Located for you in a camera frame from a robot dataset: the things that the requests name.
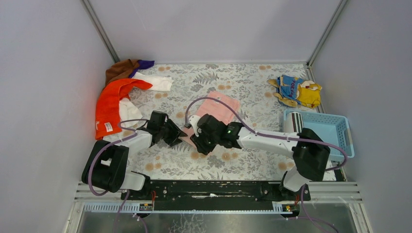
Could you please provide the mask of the pink towel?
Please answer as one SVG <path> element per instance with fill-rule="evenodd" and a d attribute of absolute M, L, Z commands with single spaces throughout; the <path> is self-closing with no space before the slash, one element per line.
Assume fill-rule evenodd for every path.
<path fill-rule="evenodd" d="M 231 123 L 239 108 L 239 101 L 217 91 L 212 91 L 205 97 L 193 100 L 185 112 L 184 132 L 187 136 L 184 137 L 184 141 L 189 143 L 192 149 L 197 152 L 195 145 L 190 140 L 190 137 L 194 134 L 193 128 L 189 124 L 189 117 L 191 115 L 202 117 L 209 114 L 227 125 Z"/>

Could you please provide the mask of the green white striped towel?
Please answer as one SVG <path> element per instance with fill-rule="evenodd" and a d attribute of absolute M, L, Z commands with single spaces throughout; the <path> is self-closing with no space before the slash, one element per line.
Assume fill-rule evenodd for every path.
<path fill-rule="evenodd" d="M 303 117 L 299 112 L 289 112 L 284 115 L 283 132 L 301 133 L 304 128 Z"/>

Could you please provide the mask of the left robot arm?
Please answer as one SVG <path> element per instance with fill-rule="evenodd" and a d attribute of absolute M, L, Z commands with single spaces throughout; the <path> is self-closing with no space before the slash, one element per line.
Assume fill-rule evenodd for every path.
<path fill-rule="evenodd" d="M 149 119 L 143 119 L 141 127 L 124 127 L 129 136 L 114 142 L 97 140 L 82 173 L 82 182 L 95 196 L 103 196 L 120 190 L 141 191 L 150 182 L 147 175 L 127 169 L 129 154 L 149 149 L 159 141 L 173 147 L 182 143 L 187 134 L 164 112 L 153 111 Z"/>

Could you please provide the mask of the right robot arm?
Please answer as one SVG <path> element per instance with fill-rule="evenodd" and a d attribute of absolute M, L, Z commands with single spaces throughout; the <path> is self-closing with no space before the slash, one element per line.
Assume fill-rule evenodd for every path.
<path fill-rule="evenodd" d="M 194 133 L 190 140 L 204 155 L 216 146 L 222 146 L 264 150 L 292 158 L 294 167 L 285 172 L 280 185 L 282 189 L 297 192 L 308 182 L 320 182 L 324 178 L 330 148 L 311 129 L 286 133 L 257 132 L 241 122 L 224 124 L 209 114 L 190 116 L 187 127 L 192 127 Z"/>

